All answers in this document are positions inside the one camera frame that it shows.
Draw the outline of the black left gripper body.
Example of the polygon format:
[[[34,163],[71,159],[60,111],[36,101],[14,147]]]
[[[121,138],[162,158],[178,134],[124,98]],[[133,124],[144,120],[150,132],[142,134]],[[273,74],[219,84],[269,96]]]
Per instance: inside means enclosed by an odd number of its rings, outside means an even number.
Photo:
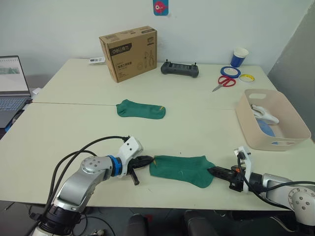
[[[131,173],[133,169],[143,167],[143,157],[138,156],[134,159],[131,159],[127,165],[127,172]]]

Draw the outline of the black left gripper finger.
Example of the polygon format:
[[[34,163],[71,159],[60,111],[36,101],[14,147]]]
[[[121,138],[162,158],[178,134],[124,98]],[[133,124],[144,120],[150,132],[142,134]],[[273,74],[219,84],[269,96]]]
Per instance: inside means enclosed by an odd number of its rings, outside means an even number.
[[[132,180],[134,182],[134,185],[138,185],[140,183],[140,181],[139,181],[139,179],[138,179],[134,169],[131,169],[130,176],[131,176],[131,178],[132,178]]]
[[[150,165],[154,161],[154,158],[148,155],[138,156],[138,168]]]

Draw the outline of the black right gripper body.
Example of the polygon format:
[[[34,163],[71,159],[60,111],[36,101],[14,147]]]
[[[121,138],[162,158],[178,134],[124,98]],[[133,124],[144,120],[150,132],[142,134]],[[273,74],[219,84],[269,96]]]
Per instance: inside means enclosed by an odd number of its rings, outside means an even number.
[[[229,188],[237,192],[242,192],[243,185],[244,183],[240,168],[236,165],[232,166],[229,172]]]

